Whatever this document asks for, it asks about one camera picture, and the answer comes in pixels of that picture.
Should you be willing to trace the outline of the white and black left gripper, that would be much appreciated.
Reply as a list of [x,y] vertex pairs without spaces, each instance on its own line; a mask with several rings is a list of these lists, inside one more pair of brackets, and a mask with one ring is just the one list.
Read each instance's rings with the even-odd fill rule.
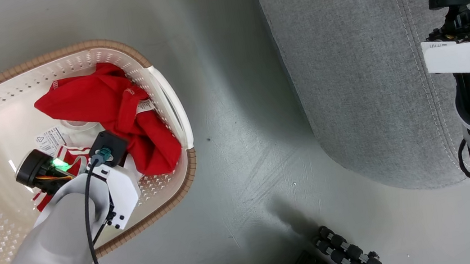
[[60,146],[53,156],[36,149],[28,153],[16,179],[39,191],[34,230],[44,230],[47,237],[78,234],[84,220],[92,233],[106,222],[125,229],[140,197],[137,178],[125,168],[127,145],[117,138],[96,141],[90,148]]

